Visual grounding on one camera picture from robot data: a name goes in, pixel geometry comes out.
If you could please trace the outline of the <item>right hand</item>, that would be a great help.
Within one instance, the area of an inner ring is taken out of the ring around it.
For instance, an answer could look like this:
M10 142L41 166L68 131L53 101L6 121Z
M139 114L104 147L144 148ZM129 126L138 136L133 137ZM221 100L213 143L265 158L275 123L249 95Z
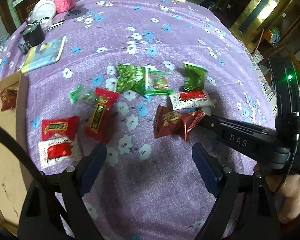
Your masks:
M279 221L287 224L300 215L300 175L288 175L278 193L284 196Z

